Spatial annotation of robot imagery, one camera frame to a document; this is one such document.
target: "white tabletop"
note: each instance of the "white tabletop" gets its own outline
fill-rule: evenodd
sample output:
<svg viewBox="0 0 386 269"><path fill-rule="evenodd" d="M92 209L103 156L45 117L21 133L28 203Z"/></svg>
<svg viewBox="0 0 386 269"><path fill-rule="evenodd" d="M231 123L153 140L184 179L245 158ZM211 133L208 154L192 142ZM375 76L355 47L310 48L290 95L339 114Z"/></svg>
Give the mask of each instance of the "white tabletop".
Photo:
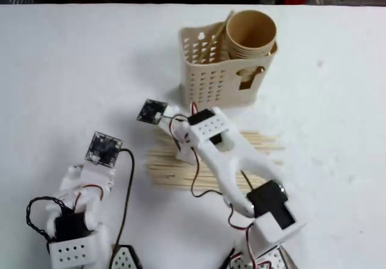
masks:
<svg viewBox="0 0 386 269"><path fill-rule="evenodd" d="M386 9L235 6L268 13L279 52L257 102L227 109L240 129L280 138L309 224L285 247L299 268L381 268L386 238ZM179 103L177 32L225 19L219 5L0 6L0 267L49 268L25 224L80 163L95 130L124 141L137 167L122 243L144 268L218 268L241 238L216 195L154 187L145 167L153 127L146 98ZM101 218L121 222L130 161L120 156ZM43 204L33 207L44 227ZM236 218L245 224L242 218Z"/></svg>

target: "hole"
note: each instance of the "hole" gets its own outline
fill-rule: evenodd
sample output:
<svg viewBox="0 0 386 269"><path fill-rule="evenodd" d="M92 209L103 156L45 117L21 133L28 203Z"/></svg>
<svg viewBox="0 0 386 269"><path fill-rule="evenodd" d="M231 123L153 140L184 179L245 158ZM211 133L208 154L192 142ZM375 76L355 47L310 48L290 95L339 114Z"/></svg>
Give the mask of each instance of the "hole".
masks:
<svg viewBox="0 0 386 269"><path fill-rule="evenodd" d="M255 76L264 71L265 68L263 66L258 66L256 70L251 74L249 74L245 69L237 71L236 75L241 77L239 90L251 89Z"/></svg>
<svg viewBox="0 0 386 269"><path fill-rule="evenodd" d="M203 40L203 39L205 39L205 34L204 34L204 32L201 32L200 34L198 34L197 39L198 39L198 40Z"/></svg>

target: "wire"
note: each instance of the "wire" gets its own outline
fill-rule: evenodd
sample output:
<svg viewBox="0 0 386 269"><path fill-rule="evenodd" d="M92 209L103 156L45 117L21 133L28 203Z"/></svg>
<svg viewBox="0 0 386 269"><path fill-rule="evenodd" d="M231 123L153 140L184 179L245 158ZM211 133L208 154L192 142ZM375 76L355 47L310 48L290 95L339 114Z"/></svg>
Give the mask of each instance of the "wire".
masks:
<svg viewBox="0 0 386 269"><path fill-rule="evenodd" d="M231 260L231 261L234 261L234 260L236 260L236 259L239 259L241 256L242 256L242 253L239 252L239 253L237 253L237 254L234 254L232 257L230 257L230 260Z"/></svg>
<svg viewBox="0 0 386 269"><path fill-rule="evenodd" d="M268 264L268 269L271 269L272 268L272 263L271 261L264 261L264 262L261 262L261 263L258 263L258 266L263 266L263 265L267 265Z"/></svg>
<svg viewBox="0 0 386 269"><path fill-rule="evenodd" d="M130 172L130 180L128 181L128 187L127 187L127 193L126 193L126 199L125 199L125 206L124 206L124 212L123 212L121 228L119 229L118 236L116 237L116 241L115 241L115 245L114 245L114 248L113 248L112 256L110 258L109 269L111 269L111 267L113 265L113 260L114 260L115 254L116 254L118 246L119 246L119 240L121 239L123 228L125 227L127 207L128 207L128 198L130 196L131 186L133 185L133 177L134 177L134 166L135 166L134 154L128 148L122 148L122 149L119 150L119 152L122 152L122 151L127 152L130 155L130 157L131 157L131 172Z"/></svg>
<svg viewBox="0 0 386 269"><path fill-rule="evenodd" d="M248 179L248 177L247 177L247 175L245 174L245 172L244 172L244 171L241 171L241 174L242 174L242 176L245 178L245 180L247 181L247 183L248 183L250 189L253 189L252 183L251 183L250 180Z"/></svg>
<svg viewBox="0 0 386 269"><path fill-rule="evenodd" d="M230 215L229 215L229 217L228 217L228 223L229 223L229 225L230 225L232 228L236 229L236 230L240 230L240 231L245 231L245 230L247 230L248 227L239 227L239 226L233 225L233 224L230 222L230 219L232 218L233 213L234 213L234 209L233 209L232 204L230 204L230 210L231 210L231 211L230 211Z"/></svg>
<svg viewBox="0 0 386 269"><path fill-rule="evenodd" d="M100 196L100 199L101 199L101 200L103 199L104 193L103 193L103 188L102 188L101 186L98 186L98 185L85 185L85 186L82 186L81 188L82 188L82 189L83 189L83 188L98 188L98 189L101 190L101 196ZM77 198L75 199L75 204L74 204L74 208L73 208L74 211L75 211L75 208L77 207L77 204L78 204L78 200L79 200L79 198L80 198L80 195L81 195L81 192L79 192Z"/></svg>
<svg viewBox="0 0 386 269"><path fill-rule="evenodd" d="M53 242L54 238L51 238L46 231L44 231L43 229L39 229L38 227L36 227L34 225L34 223L32 223L31 221L31 208L32 208L32 205L36 202L36 201L42 201L42 200L45 200L45 201L53 201L55 204L57 204L59 207L60 207L60 210L62 211L62 215L66 215L66 214L69 214L69 213L72 213L73 210L70 209L69 207L67 207L63 201L59 200L58 198L54 198L54 197L48 197L48 196L44 196L44 197L37 197L37 198L34 198L32 199L25 212L26 212L26 215L25 215L25 220L27 222L27 225L30 226L33 230L35 230L37 233L39 233L40 235L42 235L47 243L46 243L46 246L47 246L47 251L49 253L49 243Z"/></svg>
<svg viewBox="0 0 386 269"><path fill-rule="evenodd" d="M257 269L258 266L256 265L255 256L253 256L252 248L251 248L251 245L249 244L249 230L251 229L252 226L253 226L253 223L251 223L247 227L247 230L245 231L245 239L247 241L248 254L249 254L249 258L252 260L253 269Z"/></svg>
<svg viewBox="0 0 386 269"><path fill-rule="evenodd" d="M191 103L191 114L196 114L198 112L198 108L197 108L197 103L196 102L192 102Z"/></svg>
<svg viewBox="0 0 386 269"><path fill-rule="evenodd" d="M185 141L180 141L179 139L177 139L174 134L173 134L173 131L172 131L172 124L173 124L173 120L176 119L176 117L184 117L185 120L188 120L188 117L184 114L176 114L174 115L171 119L170 119L170 122L169 122L169 131L170 131L170 134L172 136L172 138L175 140L175 141L179 141L181 143L184 143Z"/></svg>
<svg viewBox="0 0 386 269"><path fill-rule="evenodd" d="M194 156L195 156L195 161L197 162L197 169L196 169L196 172L195 172L195 176L193 178L193 182L192 182L192 185L191 185L191 193L193 195L193 197L195 198L201 198L203 195L206 195L208 192L215 192L216 194L218 195L223 195L221 192L218 192L218 191L215 191L214 189L208 189L207 191L204 191L202 192L201 194L199 195L196 195L194 194L194 183L195 181L197 180L197 177L198 177L198 173L200 172L200 161L198 160L198 155L197 153L195 152L194 148L192 148L192 151L194 153Z"/></svg>

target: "paper cup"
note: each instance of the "paper cup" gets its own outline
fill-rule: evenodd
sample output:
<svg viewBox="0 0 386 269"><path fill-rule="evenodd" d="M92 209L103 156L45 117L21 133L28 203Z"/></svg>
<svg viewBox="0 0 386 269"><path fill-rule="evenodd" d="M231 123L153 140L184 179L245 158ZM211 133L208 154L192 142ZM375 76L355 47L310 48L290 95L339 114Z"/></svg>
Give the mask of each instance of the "paper cup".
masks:
<svg viewBox="0 0 386 269"><path fill-rule="evenodd" d="M229 51L242 59L268 54L276 40L276 25L264 13L245 10L234 14L226 26Z"/></svg>

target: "perforated panel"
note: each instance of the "perforated panel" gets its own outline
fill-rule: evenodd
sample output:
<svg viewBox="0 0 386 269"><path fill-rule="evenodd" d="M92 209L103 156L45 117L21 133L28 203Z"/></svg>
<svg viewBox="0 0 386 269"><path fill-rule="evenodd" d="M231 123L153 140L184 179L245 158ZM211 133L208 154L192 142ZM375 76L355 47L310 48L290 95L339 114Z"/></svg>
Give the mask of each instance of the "perforated panel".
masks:
<svg viewBox="0 0 386 269"><path fill-rule="evenodd" d="M268 252L267 254L263 255L259 259L256 260L257 264L261 264L265 261L270 261L271 262L271 267L269 264L264 264L258 266L258 269L290 269L290 267L287 266L285 261L282 258L282 255L280 254L279 247L276 249ZM230 269L252 269L253 267L251 265L243 263L242 260L237 259L232 261L229 264Z"/></svg>
<svg viewBox="0 0 386 269"><path fill-rule="evenodd" d="M51 243L49 251L53 269L71 268L94 263L97 259L97 245L96 235Z"/></svg>
<svg viewBox="0 0 386 269"><path fill-rule="evenodd" d="M130 251L126 247L121 247L113 260L112 269L136 269Z"/></svg>
<svg viewBox="0 0 386 269"><path fill-rule="evenodd" d="M215 115L191 127L195 139L205 141L212 136L227 130L227 122L221 115Z"/></svg>

